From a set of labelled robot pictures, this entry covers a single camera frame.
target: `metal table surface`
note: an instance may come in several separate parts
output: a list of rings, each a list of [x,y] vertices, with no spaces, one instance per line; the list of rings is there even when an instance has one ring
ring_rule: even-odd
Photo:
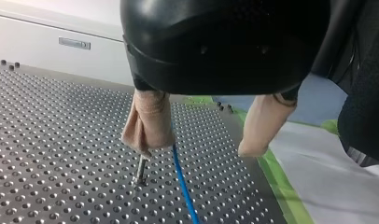
[[[191,223],[170,148],[139,157],[120,142],[133,88],[21,66],[0,67],[0,223]],[[228,111],[172,115],[179,159],[202,223],[286,223],[257,162],[237,156]]]

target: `beige finger pad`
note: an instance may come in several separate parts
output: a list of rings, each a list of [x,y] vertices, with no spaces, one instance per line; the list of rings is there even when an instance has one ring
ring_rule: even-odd
[[[257,96],[246,116],[239,156],[262,156],[296,106],[296,102],[285,101],[281,94]]]
[[[148,159],[151,157],[149,149],[171,146],[175,136],[171,126],[169,94],[136,90],[121,140]]]

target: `metal post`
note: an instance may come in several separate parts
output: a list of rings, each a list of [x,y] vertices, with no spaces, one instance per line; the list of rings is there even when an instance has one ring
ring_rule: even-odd
[[[143,177],[144,168],[146,167],[147,159],[144,156],[140,156],[139,167],[137,169],[137,174],[133,178],[135,184],[145,184],[146,179]]]

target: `black fabric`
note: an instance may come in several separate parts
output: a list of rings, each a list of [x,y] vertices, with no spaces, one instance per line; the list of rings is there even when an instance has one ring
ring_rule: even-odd
[[[329,78],[337,83],[346,93],[350,93],[352,82],[358,75],[362,62],[371,50],[372,43],[379,32],[379,0],[365,0],[361,10],[353,19],[348,29],[346,40],[339,57],[332,65]]]
[[[358,70],[338,129],[351,147],[379,160],[379,33]]]

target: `blue cable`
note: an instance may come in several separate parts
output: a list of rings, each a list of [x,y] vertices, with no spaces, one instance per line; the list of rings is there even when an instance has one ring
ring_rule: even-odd
[[[184,180],[183,173],[181,172],[181,166],[180,162],[178,161],[177,148],[175,144],[173,144],[173,158],[175,160],[175,170],[177,171],[178,181],[180,182],[181,191],[184,194],[184,199],[186,200],[186,204],[189,209],[189,214],[192,218],[192,223],[199,224],[200,222],[198,216],[195,213],[195,209],[193,208],[192,199],[190,197],[189,190],[187,189],[186,181]]]

